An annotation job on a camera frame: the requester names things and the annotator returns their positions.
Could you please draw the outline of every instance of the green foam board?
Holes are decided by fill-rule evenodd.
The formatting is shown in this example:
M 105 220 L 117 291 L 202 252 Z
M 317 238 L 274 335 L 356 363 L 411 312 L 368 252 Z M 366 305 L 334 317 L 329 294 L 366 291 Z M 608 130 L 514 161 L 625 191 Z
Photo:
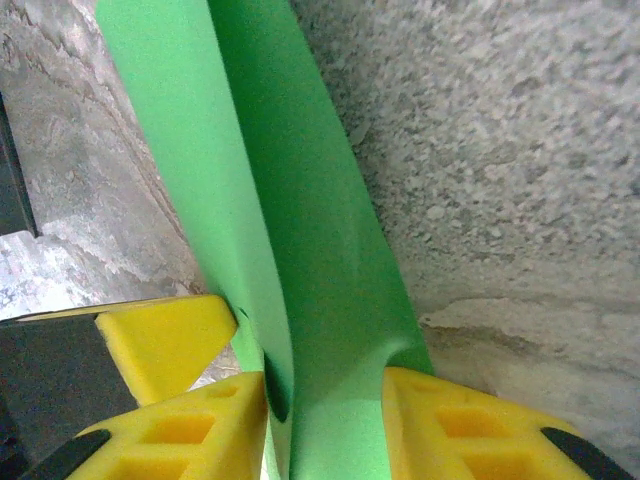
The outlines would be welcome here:
M 102 0 L 98 22 L 234 349 L 265 368 L 279 474 L 388 479 L 382 369 L 431 365 L 285 0 Z

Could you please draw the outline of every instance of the yellow rectangular hole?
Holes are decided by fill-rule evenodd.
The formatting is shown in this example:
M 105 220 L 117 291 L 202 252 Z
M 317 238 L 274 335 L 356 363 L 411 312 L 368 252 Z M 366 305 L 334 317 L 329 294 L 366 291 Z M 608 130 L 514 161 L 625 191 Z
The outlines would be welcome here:
M 122 459 L 107 480 L 179 480 L 187 460 Z
M 212 415 L 176 415 L 163 418 L 142 443 L 202 443 L 215 419 Z
M 483 453 L 463 458 L 476 480 L 551 480 L 524 452 Z
M 508 437 L 509 433 L 496 416 L 482 408 L 441 407 L 436 418 L 448 437 Z

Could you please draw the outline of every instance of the concrete wall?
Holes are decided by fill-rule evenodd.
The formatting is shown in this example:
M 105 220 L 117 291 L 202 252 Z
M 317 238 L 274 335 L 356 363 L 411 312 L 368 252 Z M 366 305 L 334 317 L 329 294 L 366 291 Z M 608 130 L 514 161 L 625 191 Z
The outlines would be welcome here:
M 0 0 L 45 233 L 0 240 L 2 318 L 200 288 L 94 3 Z M 292 3 L 439 373 L 640 475 L 637 2 Z
M 441 375 L 640 472 L 640 6 L 293 2 Z

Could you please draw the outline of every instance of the rough concrete surface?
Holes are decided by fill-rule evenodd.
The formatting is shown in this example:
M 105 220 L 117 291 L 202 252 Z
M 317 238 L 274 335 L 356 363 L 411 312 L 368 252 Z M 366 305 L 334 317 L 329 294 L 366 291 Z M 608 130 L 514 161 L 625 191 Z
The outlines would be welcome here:
M 94 3 L 0 0 L 44 232 L 0 239 L 3 318 L 201 288 Z M 439 373 L 574 422 L 640 475 L 639 4 L 292 5 Z

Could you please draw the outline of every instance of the gray concrete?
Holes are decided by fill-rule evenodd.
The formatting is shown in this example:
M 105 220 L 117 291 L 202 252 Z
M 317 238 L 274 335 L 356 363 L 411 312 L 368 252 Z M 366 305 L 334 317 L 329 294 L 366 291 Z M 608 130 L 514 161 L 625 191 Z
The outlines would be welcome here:
M 0 240 L 0 317 L 201 285 L 93 3 L 0 0 L 45 233 Z M 292 3 L 439 373 L 640 475 L 638 3 Z

